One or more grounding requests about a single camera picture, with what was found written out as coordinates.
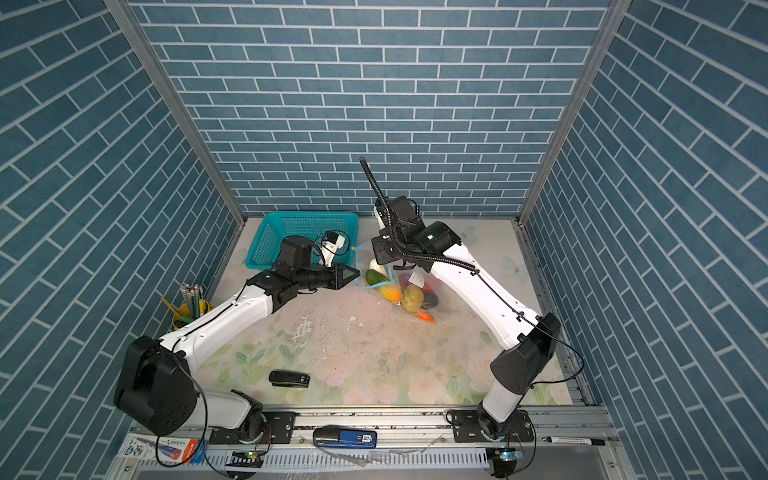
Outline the orange green toy corn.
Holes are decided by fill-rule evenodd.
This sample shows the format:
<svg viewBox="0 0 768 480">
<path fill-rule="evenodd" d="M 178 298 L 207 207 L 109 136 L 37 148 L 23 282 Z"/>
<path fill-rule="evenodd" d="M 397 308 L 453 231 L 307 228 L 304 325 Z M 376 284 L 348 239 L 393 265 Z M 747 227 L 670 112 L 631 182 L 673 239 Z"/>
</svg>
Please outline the orange green toy corn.
<svg viewBox="0 0 768 480">
<path fill-rule="evenodd" d="M 386 300 L 399 303 L 402 300 L 402 290 L 387 275 L 378 270 L 368 269 L 365 274 L 368 287 L 378 292 Z"/>
</svg>

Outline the clear zip top bag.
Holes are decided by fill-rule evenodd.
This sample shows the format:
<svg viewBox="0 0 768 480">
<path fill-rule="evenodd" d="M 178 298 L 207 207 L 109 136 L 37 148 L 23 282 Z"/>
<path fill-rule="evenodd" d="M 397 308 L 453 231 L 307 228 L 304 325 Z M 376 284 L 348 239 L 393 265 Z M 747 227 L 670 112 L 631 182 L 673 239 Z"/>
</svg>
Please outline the clear zip top bag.
<svg viewBox="0 0 768 480">
<path fill-rule="evenodd" d="M 371 241 L 366 241 L 363 244 L 357 247 L 354 247 L 353 253 L 354 253 L 354 260 L 355 260 L 355 268 L 360 271 L 360 276 L 354 281 L 355 285 L 361 290 L 366 291 L 367 293 L 376 295 L 380 300 L 386 300 L 378 292 L 370 289 L 368 287 L 368 284 L 365 281 L 366 271 L 370 269 L 369 262 L 372 259 L 375 259 Z M 443 307 L 443 303 L 440 298 L 440 290 L 441 290 L 440 282 L 433 275 L 426 273 L 421 267 L 413 267 L 405 270 L 396 270 L 393 264 L 387 264 L 382 266 L 384 266 L 387 269 L 388 277 L 396 285 L 398 285 L 401 288 L 402 292 L 406 286 L 408 286 L 409 284 L 414 284 L 419 286 L 423 291 L 429 290 L 434 292 L 438 296 L 439 305 L 433 309 L 424 310 L 434 318 L 435 322 L 431 324 L 435 324 L 436 317 L 438 316 L 439 308 Z M 386 301 L 391 303 L 395 307 L 396 311 L 402 312 L 403 314 L 409 315 L 411 317 L 418 318 L 416 316 L 416 313 L 406 312 L 401 307 L 400 302 L 393 303 L 388 300 Z"/>
</svg>

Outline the dark toy avocado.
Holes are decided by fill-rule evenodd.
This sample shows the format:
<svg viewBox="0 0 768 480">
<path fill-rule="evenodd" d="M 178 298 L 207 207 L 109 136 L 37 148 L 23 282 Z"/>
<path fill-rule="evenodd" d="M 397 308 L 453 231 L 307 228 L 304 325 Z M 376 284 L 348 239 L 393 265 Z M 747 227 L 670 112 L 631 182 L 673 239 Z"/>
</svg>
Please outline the dark toy avocado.
<svg viewBox="0 0 768 480">
<path fill-rule="evenodd" d="M 439 305 L 438 296 L 432 291 L 424 290 L 421 308 L 423 310 L 430 310 L 437 307 L 438 305 Z"/>
</svg>

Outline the orange toy carrot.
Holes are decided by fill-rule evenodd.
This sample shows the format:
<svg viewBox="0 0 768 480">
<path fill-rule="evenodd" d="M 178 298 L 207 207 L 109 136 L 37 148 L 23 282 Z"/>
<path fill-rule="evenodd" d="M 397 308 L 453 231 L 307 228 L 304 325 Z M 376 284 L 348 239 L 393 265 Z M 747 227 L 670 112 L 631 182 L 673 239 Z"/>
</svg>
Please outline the orange toy carrot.
<svg viewBox="0 0 768 480">
<path fill-rule="evenodd" d="M 435 322 L 434 318 L 430 314 L 428 314 L 426 311 L 424 311 L 424 310 L 419 310 L 416 313 L 416 316 L 419 319 L 424 320 L 424 321 L 429 322 L 429 323 L 434 323 Z"/>
</svg>

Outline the white toy daikon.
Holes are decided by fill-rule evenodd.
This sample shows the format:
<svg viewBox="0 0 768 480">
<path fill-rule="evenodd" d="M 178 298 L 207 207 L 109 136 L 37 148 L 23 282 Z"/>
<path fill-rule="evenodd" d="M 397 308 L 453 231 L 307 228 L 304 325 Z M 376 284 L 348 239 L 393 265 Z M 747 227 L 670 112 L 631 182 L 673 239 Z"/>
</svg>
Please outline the white toy daikon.
<svg viewBox="0 0 768 480">
<path fill-rule="evenodd" d="M 382 265 L 378 264 L 378 263 L 377 263 L 377 261 L 376 261 L 375 259 L 372 259 L 372 260 L 369 262 L 369 268 L 370 268 L 371 270 L 375 270 L 375 271 L 377 271 L 378 273 L 380 273 L 380 274 L 382 274 L 382 275 L 388 276 L 388 273 L 387 273 L 387 269 L 386 269 L 384 266 L 382 266 Z"/>
</svg>

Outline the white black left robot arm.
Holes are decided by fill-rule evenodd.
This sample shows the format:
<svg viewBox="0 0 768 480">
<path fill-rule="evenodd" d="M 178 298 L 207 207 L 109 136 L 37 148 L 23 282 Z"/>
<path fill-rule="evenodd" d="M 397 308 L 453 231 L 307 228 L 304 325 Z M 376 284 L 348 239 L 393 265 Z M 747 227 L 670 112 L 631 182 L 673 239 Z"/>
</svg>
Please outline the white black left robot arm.
<svg viewBox="0 0 768 480">
<path fill-rule="evenodd" d="M 239 390 L 204 390 L 197 370 L 220 348 L 302 293 L 340 290 L 359 277 L 345 264 L 274 267 L 248 279 L 241 291 L 201 319 L 158 339 L 141 336 L 127 348 L 114 404 L 154 435 L 181 428 L 217 427 L 252 443 L 265 431 L 262 404 Z"/>
</svg>

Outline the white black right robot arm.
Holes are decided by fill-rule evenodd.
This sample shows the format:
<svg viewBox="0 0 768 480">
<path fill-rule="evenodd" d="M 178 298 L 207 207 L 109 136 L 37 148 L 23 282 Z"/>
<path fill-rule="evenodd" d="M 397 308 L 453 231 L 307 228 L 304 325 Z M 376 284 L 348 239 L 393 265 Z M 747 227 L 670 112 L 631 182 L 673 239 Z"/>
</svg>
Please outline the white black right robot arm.
<svg viewBox="0 0 768 480">
<path fill-rule="evenodd" d="M 493 277 L 504 266 L 510 237 L 492 232 L 495 238 L 479 241 L 470 229 L 457 233 L 434 222 L 413 231 L 401 247 L 382 230 L 372 248 L 378 264 L 413 267 L 452 290 L 498 341 L 502 351 L 490 362 L 494 380 L 478 407 L 481 431 L 496 440 L 511 429 L 513 412 L 552 359 L 561 322 L 525 305 Z"/>
</svg>

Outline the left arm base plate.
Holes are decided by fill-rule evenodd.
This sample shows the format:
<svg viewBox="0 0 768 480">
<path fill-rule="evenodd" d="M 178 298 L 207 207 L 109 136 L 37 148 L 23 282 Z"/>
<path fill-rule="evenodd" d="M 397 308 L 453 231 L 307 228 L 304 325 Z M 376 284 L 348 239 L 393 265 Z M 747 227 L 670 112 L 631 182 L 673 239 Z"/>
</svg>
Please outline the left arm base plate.
<svg viewBox="0 0 768 480">
<path fill-rule="evenodd" d="M 288 444 L 293 435 L 296 413 L 262 412 L 252 415 L 235 429 L 213 427 L 209 437 L 211 445 L 264 445 Z"/>
</svg>

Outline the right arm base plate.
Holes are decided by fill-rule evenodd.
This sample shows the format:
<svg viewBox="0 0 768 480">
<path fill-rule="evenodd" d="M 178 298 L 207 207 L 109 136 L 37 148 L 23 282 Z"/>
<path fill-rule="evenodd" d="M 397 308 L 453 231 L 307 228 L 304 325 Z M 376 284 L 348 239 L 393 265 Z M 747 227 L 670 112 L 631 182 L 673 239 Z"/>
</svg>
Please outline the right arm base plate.
<svg viewBox="0 0 768 480">
<path fill-rule="evenodd" d="M 456 443 L 532 442 L 533 422 L 527 411 L 515 410 L 504 422 L 497 422 L 481 409 L 452 409 L 444 412 Z"/>
</svg>

